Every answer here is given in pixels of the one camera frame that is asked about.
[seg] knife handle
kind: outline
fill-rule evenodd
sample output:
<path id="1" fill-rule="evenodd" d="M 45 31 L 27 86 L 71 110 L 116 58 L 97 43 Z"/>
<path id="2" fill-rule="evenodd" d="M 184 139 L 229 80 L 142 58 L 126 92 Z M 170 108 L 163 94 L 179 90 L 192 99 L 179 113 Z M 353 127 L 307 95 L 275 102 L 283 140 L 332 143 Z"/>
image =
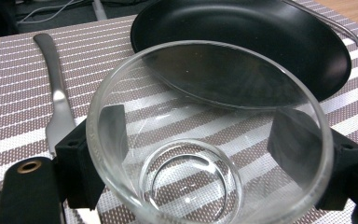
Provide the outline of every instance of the knife handle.
<path id="1" fill-rule="evenodd" d="M 60 55 L 58 54 L 53 38 L 48 34 L 38 34 L 34 36 L 34 42 L 40 48 L 43 56 L 45 57 L 53 102 L 62 99 L 62 95 L 55 94 L 56 92 L 64 94 L 64 98 L 67 98 L 62 78 Z"/>

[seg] glass bowl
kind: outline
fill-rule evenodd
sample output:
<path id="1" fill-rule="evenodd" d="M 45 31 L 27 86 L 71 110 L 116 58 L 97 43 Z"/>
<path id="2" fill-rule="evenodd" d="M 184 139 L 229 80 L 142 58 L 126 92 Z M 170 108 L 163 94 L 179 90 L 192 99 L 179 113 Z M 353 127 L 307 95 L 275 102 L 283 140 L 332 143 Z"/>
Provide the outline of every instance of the glass bowl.
<path id="1" fill-rule="evenodd" d="M 166 43 L 117 66 L 92 98 L 87 139 L 103 182 L 149 223 L 289 223 L 332 172 L 310 91 L 219 42 Z"/>

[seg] placemat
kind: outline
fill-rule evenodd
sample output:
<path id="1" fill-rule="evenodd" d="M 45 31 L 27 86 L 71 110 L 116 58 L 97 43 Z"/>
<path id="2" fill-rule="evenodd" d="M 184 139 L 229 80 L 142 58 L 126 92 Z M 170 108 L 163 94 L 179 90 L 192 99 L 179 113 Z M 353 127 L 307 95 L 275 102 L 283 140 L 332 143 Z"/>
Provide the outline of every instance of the placemat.
<path id="1" fill-rule="evenodd" d="M 298 1 L 340 22 L 358 35 L 358 24 L 313 1 Z M 87 115 L 93 93 L 103 78 L 133 54 L 130 29 L 135 16 L 47 30 L 56 42 L 70 105 L 80 123 Z M 348 83 L 321 103 L 330 126 L 358 143 L 358 48 L 337 32 L 347 46 L 352 71 Z M 32 37 L 36 33 L 0 38 L 0 188 L 8 167 L 34 156 L 50 157 L 45 127 L 52 103 L 45 61 Z M 342 212 L 315 209 L 297 223 L 349 223 L 353 203 Z M 103 223 L 137 222 L 136 217 L 109 190 L 99 203 Z M 66 209 L 68 223 L 78 215 Z"/>

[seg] knife blade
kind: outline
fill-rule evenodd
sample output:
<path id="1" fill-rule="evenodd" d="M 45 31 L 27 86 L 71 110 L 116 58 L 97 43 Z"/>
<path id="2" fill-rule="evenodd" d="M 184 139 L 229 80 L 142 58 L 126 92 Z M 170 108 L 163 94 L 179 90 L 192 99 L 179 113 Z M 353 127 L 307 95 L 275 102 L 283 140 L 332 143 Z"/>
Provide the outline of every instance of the knife blade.
<path id="1" fill-rule="evenodd" d="M 46 138 L 48 150 L 53 157 L 56 156 L 55 146 L 75 128 L 74 117 L 69 106 L 68 97 L 62 77 L 60 55 L 53 38 L 48 34 L 34 36 L 34 42 L 42 51 L 48 67 L 48 79 L 50 82 L 53 101 L 53 115 L 46 126 Z M 98 210 L 76 209 L 84 223 L 101 223 Z"/>

